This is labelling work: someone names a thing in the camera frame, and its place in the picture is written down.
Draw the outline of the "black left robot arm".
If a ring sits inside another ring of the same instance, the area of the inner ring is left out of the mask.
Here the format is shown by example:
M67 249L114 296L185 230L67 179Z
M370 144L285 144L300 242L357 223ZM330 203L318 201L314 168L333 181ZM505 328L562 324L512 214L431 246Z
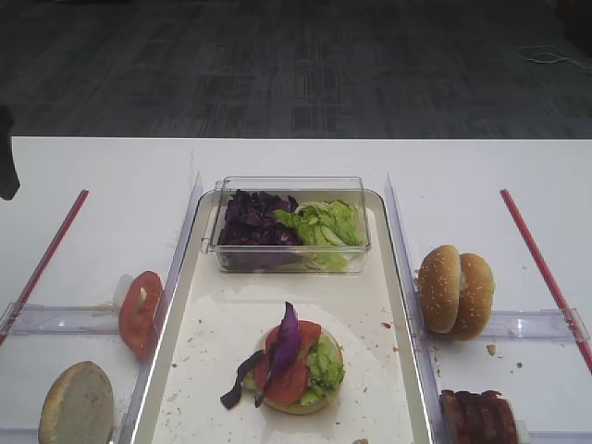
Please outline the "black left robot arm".
M0 195L5 201L12 200L19 190L20 182L16 170L10 132L15 120L6 105L0 110Z

